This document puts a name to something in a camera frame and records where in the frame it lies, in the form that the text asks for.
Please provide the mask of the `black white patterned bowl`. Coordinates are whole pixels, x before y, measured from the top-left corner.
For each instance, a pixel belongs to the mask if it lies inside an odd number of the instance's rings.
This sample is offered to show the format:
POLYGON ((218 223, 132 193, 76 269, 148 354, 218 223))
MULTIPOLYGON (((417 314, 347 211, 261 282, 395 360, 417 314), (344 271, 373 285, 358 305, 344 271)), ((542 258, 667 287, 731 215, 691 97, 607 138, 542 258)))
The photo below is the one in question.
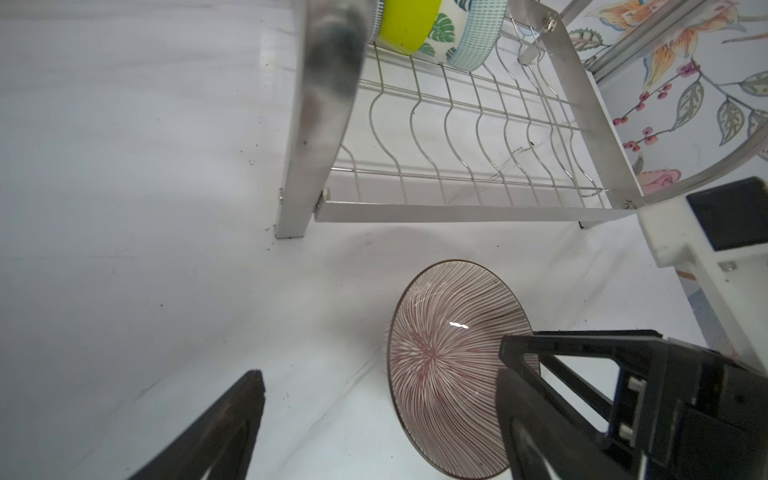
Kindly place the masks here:
POLYGON ((379 35, 382 21, 383 21, 385 4, 386 4, 385 0, 377 0, 375 3, 374 17, 371 25, 371 32, 368 39, 370 43, 374 42, 379 35))

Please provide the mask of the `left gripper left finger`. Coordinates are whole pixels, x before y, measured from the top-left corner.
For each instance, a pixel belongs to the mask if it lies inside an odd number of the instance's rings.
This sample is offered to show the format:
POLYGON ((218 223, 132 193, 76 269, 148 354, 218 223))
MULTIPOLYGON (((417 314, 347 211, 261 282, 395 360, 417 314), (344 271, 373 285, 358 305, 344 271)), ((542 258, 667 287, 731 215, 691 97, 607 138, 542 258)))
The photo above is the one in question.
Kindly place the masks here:
POLYGON ((262 372, 250 370, 134 479, 244 479, 265 405, 262 372))

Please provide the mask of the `green leaf pattern bowl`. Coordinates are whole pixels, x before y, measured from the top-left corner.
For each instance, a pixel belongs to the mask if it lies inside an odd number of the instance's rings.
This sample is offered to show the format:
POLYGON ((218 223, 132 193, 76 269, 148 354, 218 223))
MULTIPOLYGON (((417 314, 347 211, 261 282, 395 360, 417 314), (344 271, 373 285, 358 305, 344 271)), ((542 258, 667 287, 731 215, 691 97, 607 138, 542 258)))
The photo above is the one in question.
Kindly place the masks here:
POLYGON ((471 0, 442 0, 432 29, 414 56, 445 64, 459 46, 471 6, 471 0))

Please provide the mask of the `pale green glass bowl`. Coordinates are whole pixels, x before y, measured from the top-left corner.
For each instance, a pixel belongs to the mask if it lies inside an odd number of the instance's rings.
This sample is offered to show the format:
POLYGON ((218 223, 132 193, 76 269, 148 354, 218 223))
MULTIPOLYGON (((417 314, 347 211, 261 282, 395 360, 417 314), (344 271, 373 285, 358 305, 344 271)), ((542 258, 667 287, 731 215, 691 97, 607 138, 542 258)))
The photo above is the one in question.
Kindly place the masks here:
POLYGON ((447 56, 448 64, 463 71, 481 67, 499 37, 506 13, 506 0, 455 1, 468 14, 455 52, 447 56))

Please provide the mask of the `lime green plastic bowl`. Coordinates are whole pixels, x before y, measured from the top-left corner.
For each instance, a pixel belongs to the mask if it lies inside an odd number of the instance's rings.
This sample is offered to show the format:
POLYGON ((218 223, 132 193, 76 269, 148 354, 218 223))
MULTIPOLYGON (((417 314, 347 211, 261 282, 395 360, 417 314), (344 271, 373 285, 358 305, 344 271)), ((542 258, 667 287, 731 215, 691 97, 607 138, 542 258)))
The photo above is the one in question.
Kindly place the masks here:
POLYGON ((424 43, 440 10, 441 0, 386 0, 376 42, 411 55, 424 43))

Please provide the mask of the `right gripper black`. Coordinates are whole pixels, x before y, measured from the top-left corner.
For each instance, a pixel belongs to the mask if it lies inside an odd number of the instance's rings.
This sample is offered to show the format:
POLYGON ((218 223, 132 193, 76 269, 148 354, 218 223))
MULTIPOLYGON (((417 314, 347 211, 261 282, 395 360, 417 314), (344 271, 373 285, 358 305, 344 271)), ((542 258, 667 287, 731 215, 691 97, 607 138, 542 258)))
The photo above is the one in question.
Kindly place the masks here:
POLYGON ((499 358, 637 479, 764 479, 767 378, 653 330, 506 335, 499 358))

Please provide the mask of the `purple striped glass bowl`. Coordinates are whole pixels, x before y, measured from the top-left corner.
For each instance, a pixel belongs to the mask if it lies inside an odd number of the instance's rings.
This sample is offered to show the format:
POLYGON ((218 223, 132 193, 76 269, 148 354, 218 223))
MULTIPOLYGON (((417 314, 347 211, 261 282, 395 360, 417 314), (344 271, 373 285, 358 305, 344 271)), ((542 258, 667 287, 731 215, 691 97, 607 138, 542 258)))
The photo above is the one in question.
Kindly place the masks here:
POLYGON ((418 453, 455 479, 490 479, 509 467, 495 407, 506 335, 529 335, 511 289, 467 260, 438 262, 403 292, 387 330, 392 404, 418 453))

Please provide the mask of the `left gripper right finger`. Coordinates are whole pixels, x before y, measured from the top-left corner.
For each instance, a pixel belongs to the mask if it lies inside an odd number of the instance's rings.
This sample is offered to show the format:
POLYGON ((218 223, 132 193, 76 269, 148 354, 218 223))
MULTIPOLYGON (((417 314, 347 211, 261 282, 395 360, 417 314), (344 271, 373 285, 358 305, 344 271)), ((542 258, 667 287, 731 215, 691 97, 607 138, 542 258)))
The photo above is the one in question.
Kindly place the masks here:
POLYGON ((514 479, 629 479, 522 376, 496 375, 499 430, 514 479))

